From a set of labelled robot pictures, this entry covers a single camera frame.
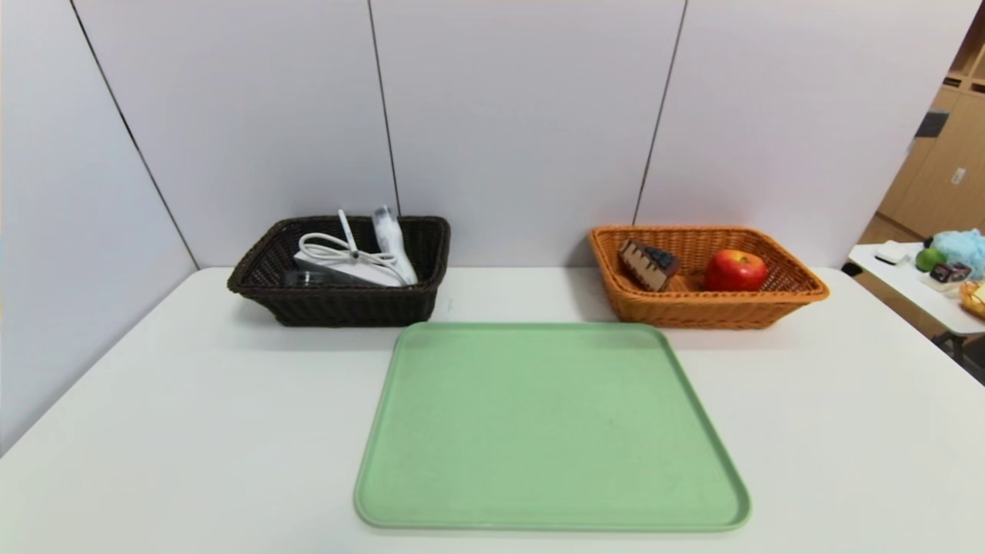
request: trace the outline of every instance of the white table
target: white table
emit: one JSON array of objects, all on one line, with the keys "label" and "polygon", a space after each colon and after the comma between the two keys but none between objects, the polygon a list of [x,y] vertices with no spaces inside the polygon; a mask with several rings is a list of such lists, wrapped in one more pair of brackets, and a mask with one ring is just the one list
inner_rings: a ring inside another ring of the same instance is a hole
[{"label": "white table", "polygon": [[958,299],[941,294],[921,282],[925,274],[913,265],[913,259],[923,249],[923,244],[902,244],[910,257],[896,265],[876,259],[875,253],[879,246],[881,244],[858,244],[848,253],[848,259],[936,319],[948,332],[936,337],[934,342],[940,345],[951,341],[954,358],[959,363],[963,362],[964,338],[985,333],[985,321],[963,310]]},{"label": "white table", "polygon": [[[985,388],[818,274],[831,297],[769,329],[667,332],[752,495],[737,531],[370,527],[353,487],[399,329],[284,328],[208,269],[0,459],[0,552],[985,552]],[[434,314],[611,318],[587,269],[450,269]]]}]

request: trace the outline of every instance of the white wall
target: white wall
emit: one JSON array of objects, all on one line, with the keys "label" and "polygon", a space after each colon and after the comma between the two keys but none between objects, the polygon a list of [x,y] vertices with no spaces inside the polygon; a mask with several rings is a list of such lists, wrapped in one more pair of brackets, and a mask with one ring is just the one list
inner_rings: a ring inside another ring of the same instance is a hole
[{"label": "white wall", "polygon": [[684,0],[373,0],[405,215],[455,265],[585,265],[629,224]]},{"label": "white wall", "polygon": [[77,0],[199,264],[280,219],[395,204],[366,0]]},{"label": "white wall", "polygon": [[6,450],[193,265],[71,5],[3,8]]},{"label": "white wall", "polygon": [[840,266],[979,0],[689,0],[638,224],[742,224]]},{"label": "white wall", "polygon": [[[78,0],[193,253],[393,203],[365,0]],[[745,224],[838,265],[978,2],[689,0],[636,223]],[[630,223],[683,0],[373,0],[404,214],[451,262],[591,263]]]}]

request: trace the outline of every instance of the cord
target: cord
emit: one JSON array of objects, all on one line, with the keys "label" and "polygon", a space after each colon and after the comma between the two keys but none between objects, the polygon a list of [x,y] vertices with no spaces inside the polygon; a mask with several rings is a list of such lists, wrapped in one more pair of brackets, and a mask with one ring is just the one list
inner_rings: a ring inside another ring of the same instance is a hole
[{"label": "cord", "polygon": [[[353,231],[349,228],[349,221],[346,219],[346,214],[342,210],[339,210],[339,219],[342,222],[342,230],[346,234],[346,241],[343,241],[337,237],[332,237],[331,235],[325,235],[324,233],[308,233],[297,240],[297,248],[315,259],[332,261],[360,259],[363,260],[363,263],[379,265],[389,269],[405,286],[411,284],[408,283],[404,276],[401,275],[400,271],[397,270],[397,256],[387,252],[373,254],[359,250],[356,248],[356,239],[353,237]],[[333,248],[317,242],[308,242],[312,239],[333,242],[339,246],[344,246],[345,250],[340,250],[338,248]]]}]

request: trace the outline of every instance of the power strip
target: power strip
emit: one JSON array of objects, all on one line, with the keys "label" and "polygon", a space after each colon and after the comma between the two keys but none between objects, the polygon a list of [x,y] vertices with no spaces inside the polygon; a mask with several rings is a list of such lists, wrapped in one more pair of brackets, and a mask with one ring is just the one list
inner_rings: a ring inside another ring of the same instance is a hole
[{"label": "power strip", "polygon": [[361,258],[345,257],[339,259],[316,259],[300,251],[295,254],[297,267],[307,271],[341,271],[370,285],[401,287],[403,283],[397,274],[382,265],[363,262]]}]

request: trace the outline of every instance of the blue plush toy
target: blue plush toy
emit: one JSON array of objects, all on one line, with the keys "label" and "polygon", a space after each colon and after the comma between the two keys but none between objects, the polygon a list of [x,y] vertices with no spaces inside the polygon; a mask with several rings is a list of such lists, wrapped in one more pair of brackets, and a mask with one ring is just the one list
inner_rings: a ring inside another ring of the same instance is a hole
[{"label": "blue plush toy", "polygon": [[985,237],[977,229],[937,233],[931,247],[947,256],[948,262],[959,261],[970,267],[972,279],[985,276]]}]

